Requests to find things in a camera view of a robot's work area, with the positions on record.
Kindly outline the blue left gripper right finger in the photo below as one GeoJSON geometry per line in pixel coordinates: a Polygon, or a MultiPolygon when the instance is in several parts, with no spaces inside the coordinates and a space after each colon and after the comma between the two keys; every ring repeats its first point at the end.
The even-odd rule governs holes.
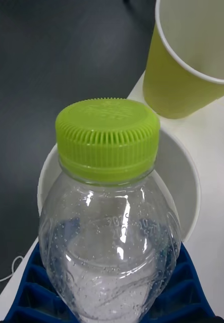
{"type": "Polygon", "coordinates": [[[163,292],[141,322],[200,322],[215,317],[185,246],[181,245],[176,268],[163,292]]]}

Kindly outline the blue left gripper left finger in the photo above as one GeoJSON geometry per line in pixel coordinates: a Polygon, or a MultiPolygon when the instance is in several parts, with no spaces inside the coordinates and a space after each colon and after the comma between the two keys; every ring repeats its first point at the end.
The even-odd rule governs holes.
{"type": "Polygon", "coordinates": [[[49,281],[39,244],[29,257],[14,302],[3,322],[78,322],[49,281]]]}

